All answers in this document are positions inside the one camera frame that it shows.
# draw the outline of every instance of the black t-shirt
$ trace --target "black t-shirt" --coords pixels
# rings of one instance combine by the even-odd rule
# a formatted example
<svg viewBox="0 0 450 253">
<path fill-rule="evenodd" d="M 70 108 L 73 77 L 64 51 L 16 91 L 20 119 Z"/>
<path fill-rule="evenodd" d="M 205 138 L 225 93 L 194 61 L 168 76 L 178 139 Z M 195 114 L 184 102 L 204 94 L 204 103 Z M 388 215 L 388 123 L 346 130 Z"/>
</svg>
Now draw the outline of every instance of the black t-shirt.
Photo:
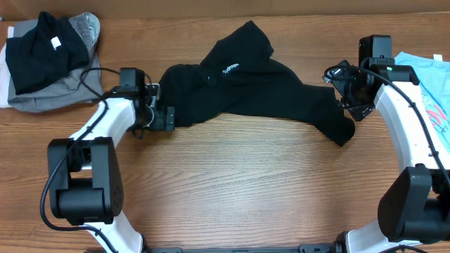
<svg viewBox="0 0 450 253">
<path fill-rule="evenodd" d="M 338 145 L 354 123 L 338 107 L 334 88 L 303 84 L 270 59 L 266 35 L 249 21 L 219 40 L 199 65 L 175 65 L 160 80 L 162 104 L 175 107 L 176 127 L 189 127 L 221 112 L 308 122 Z"/>
<path fill-rule="evenodd" d="M 60 46 L 54 48 L 55 37 Z M 69 20 L 56 20 L 46 12 L 39 14 L 34 29 L 6 43 L 6 64 L 16 95 L 39 91 L 89 64 L 87 47 Z"/>
</svg>

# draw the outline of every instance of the white label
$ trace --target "white label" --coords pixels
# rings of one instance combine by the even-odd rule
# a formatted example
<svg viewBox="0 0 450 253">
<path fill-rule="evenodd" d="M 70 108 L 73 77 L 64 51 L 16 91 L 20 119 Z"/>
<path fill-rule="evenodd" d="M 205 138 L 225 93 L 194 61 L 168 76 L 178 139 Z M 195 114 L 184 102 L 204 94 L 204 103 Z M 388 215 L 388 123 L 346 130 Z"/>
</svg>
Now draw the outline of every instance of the white label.
<svg viewBox="0 0 450 253">
<path fill-rule="evenodd" d="M 53 49 L 56 50 L 57 47 L 61 46 L 61 41 L 57 37 L 54 37 L 50 40 L 51 45 L 53 46 Z"/>
<path fill-rule="evenodd" d="M 433 58 L 434 58 L 435 60 L 442 61 L 442 55 L 434 54 L 434 55 L 433 55 Z"/>
</svg>

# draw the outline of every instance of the wood grain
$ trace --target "wood grain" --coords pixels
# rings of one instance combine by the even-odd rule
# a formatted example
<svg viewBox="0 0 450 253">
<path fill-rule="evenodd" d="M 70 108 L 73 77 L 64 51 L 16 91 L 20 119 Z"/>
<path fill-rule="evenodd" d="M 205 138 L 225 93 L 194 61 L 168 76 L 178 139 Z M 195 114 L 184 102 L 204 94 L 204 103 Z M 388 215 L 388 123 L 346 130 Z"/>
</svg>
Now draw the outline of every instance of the wood grain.
<svg viewBox="0 0 450 253">
<path fill-rule="evenodd" d="M 399 14 L 450 11 L 442 0 L 2 0 L 17 8 L 7 8 L 4 18 L 37 18 L 40 11 L 57 16 L 89 11 L 100 18 L 202 18 L 256 15 L 344 15 Z"/>
<path fill-rule="evenodd" d="M 177 63 L 199 63 L 250 18 L 102 20 L 101 65 L 139 67 L 157 81 Z M 450 57 L 450 14 L 251 18 L 273 58 L 306 84 L 343 58 L 356 63 L 358 41 L 391 34 L 401 50 Z M 0 22 L 6 31 L 10 22 Z M 117 85 L 104 74 L 103 87 Z M 51 231 L 40 221 L 46 146 L 77 131 L 95 106 L 28 114 L 0 110 L 0 252 L 83 252 L 87 233 Z M 339 148 L 313 126 L 284 119 L 221 115 L 174 133 L 127 134 L 117 149 L 124 211 L 152 247 L 268 247 L 330 242 L 376 218 L 398 176 L 397 158 L 377 112 L 356 124 Z M 53 221 L 65 224 L 64 221 Z M 448 243 L 424 246 L 448 252 Z"/>
</svg>

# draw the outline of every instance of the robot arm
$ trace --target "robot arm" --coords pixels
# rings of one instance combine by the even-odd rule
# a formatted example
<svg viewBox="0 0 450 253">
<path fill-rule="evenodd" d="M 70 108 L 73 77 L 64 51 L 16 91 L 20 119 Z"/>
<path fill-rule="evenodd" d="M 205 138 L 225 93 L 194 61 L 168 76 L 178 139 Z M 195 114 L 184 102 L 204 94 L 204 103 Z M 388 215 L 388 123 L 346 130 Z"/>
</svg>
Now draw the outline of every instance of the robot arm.
<svg viewBox="0 0 450 253">
<path fill-rule="evenodd" d="M 145 85 L 144 79 L 141 70 L 121 69 L 120 86 L 99 103 L 92 118 L 70 138 L 52 140 L 48 150 L 51 174 L 61 156 L 74 145 L 51 182 L 53 215 L 67 219 L 73 226 L 97 228 L 116 252 L 141 253 L 146 244 L 122 211 L 124 194 L 115 147 L 127 131 L 174 130 L 174 108 L 159 108 L 159 85 Z M 72 179 L 70 173 L 82 169 L 91 169 L 92 178 Z M 112 252 L 106 241 L 89 232 L 107 252 Z"/>
<path fill-rule="evenodd" d="M 394 65 L 390 51 L 388 36 L 363 38 L 360 73 L 349 71 L 358 68 L 347 67 L 349 64 L 344 60 L 340 63 L 343 68 L 332 69 L 324 76 L 326 82 L 334 79 L 342 103 L 350 108 L 356 121 L 361 121 L 373 109 L 380 112 L 399 162 L 400 176 L 380 201 L 378 220 L 341 237 L 347 253 L 385 252 L 400 245 L 416 246 L 450 239 L 449 189 L 445 176 L 438 170 L 418 115 L 393 86 L 416 106 L 444 168 L 450 168 L 450 157 L 428 119 L 416 74 L 410 66 Z M 364 69 L 392 81 L 393 85 L 361 71 Z M 431 188 L 439 194 L 438 198 L 428 198 Z"/>
</svg>

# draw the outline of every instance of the table surface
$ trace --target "table surface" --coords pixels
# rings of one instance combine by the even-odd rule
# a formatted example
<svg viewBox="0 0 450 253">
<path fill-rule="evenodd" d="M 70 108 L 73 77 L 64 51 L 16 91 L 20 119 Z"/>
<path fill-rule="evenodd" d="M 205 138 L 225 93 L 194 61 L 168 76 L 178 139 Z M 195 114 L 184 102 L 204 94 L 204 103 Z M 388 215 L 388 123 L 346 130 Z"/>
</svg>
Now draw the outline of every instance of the table surface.
<svg viewBox="0 0 450 253">
<path fill-rule="evenodd" d="M 305 84 L 342 59 L 357 64 L 359 39 L 392 35 L 400 51 L 450 58 L 450 14 L 102 20 L 102 67 L 138 67 L 153 80 L 178 63 L 199 63 L 218 39 L 248 20 L 267 34 L 273 59 Z M 0 22 L 4 41 L 10 22 Z M 103 88 L 118 78 L 103 74 Z M 0 252 L 83 252 L 86 232 L 45 227 L 39 198 L 46 147 L 67 138 L 95 106 L 29 114 L 0 110 Z M 173 133 L 127 134 L 117 148 L 124 212 L 151 247 L 274 247 L 331 242 L 374 220 L 399 173 L 389 133 L 374 112 L 340 148 L 315 127 L 284 119 L 220 115 Z M 47 213 L 52 216 L 48 205 Z M 56 221 L 65 225 L 65 221 Z M 422 246 L 448 252 L 448 243 Z"/>
</svg>

